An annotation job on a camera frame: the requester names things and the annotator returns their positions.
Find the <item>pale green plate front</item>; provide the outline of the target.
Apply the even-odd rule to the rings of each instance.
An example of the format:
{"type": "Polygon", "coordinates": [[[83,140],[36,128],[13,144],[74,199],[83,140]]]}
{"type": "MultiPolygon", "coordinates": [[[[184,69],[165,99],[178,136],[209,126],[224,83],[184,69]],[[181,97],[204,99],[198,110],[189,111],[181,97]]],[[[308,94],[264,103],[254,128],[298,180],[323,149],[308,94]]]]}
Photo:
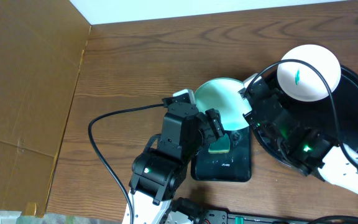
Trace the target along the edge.
{"type": "Polygon", "coordinates": [[[195,91],[196,106],[200,112],[218,110],[225,131],[244,129],[249,124],[243,114],[250,112],[251,107],[239,94],[243,88],[243,83],[233,78],[212,79],[195,91]]]}

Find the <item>green yellow sponge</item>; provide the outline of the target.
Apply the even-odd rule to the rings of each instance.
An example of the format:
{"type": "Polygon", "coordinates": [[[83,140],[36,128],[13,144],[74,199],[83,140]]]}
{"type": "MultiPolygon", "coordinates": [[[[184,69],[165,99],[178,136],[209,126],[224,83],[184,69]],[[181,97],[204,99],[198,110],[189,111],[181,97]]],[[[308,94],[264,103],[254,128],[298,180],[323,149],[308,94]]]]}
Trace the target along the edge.
{"type": "Polygon", "coordinates": [[[225,134],[223,137],[219,138],[216,142],[209,145],[208,152],[210,154],[223,154],[228,153],[231,148],[231,142],[229,136],[225,134]]]}

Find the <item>white plate green stain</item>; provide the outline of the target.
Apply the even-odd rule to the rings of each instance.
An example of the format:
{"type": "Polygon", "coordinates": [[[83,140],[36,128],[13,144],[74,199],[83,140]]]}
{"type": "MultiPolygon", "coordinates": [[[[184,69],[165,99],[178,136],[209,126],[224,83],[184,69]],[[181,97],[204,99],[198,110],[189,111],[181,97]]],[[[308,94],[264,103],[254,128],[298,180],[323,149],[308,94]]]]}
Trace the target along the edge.
{"type": "MultiPolygon", "coordinates": [[[[340,63],[325,47],[301,45],[287,52],[283,59],[297,59],[312,65],[322,74],[331,91],[334,91],[340,82],[340,63]]],[[[277,68],[277,80],[288,96],[299,101],[318,101],[328,96],[328,91],[320,77],[312,69],[300,63],[281,63],[277,68]]]]}

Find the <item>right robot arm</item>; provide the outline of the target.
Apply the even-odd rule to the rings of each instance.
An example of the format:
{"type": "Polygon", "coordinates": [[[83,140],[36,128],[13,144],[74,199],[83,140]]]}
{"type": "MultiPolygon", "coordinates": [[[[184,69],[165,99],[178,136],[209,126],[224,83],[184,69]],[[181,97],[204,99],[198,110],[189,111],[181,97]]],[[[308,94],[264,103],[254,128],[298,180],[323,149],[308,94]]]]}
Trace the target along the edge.
{"type": "Polygon", "coordinates": [[[244,118],[270,154],[305,176],[358,194],[358,153],[350,146],[296,121],[280,103],[277,91],[261,78],[244,81],[240,94],[251,107],[244,118]]]}

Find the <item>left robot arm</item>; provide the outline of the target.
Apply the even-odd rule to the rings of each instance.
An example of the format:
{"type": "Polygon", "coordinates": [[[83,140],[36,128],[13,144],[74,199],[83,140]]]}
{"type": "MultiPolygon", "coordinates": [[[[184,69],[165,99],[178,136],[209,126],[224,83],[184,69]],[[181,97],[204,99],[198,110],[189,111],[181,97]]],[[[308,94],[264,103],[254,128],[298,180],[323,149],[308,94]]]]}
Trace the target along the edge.
{"type": "Polygon", "coordinates": [[[170,104],[161,133],[150,138],[132,164],[123,223],[203,223],[202,207],[174,196],[198,151],[223,136],[218,110],[200,112],[191,103],[170,104]]]}

